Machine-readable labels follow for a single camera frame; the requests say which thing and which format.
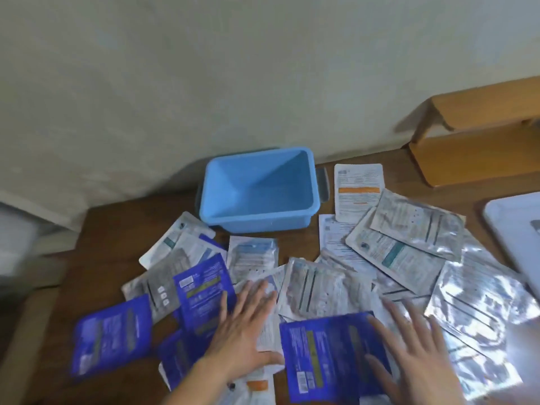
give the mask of left hand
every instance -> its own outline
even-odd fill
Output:
[[[227,293],[223,293],[219,326],[202,358],[219,367],[227,382],[232,382],[265,365],[285,364],[285,359],[280,353],[257,351],[257,338],[274,309],[277,293],[273,291],[266,296],[268,282],[265,280],[248,299],[252,285],[251,281],[244,285],[231,314],[227,313]]]

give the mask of plastic bin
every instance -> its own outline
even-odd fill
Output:
[[[299,229],[319,207],[308,148],[216,157],[206,166],[199,214],[209,226],[231,233]]]

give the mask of white tray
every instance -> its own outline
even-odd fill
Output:
[[[483,215],[532,291],[540,296],[540,233],[531,224],[540,220],[540,192],[491,200]]]

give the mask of orange label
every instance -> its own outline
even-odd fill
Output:
[[[381,193],[378,187],[340,187],[339,193]]]
[[[268,390],[268,381],[267,380],[263,380],[263,381],[247,381],[246,384],[247,384],[247,387],[252,392]]]

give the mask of blue packet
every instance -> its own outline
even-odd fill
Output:
[[[73,337],[74,377],[112,370],[149,354],[152,312],[148,295],[83,317],[77,322]]]
[[[225,250],[227,251],[227,249],[225,247],[223,247],[223,245],[219,244],[218,242],[216,242],[213,238],[209,238],[208,236],[206,236],[206,234],[199,234],[199,238],[201,240],[204,240],[206,241],[206,243],[210,243],[211,245],[214,245],[216,247],[219,247],[220,249],[222,250]]]
[[[176,388],[199,359],[197,341],[179,329],[159,344],[157,353],[163,365],[170,389]]]
[[[184,328],[199,340],[198,349],[204,354],[218,327],[223,291],[227,292],[228,311],[236,304],[236,294],[221,254],[177,274],[174,283]]]
[[[280,324],[291,402],[358,403],[384,394],[365,354],[390,372],[384,345],[369,324],[370,313],[354,313]]]

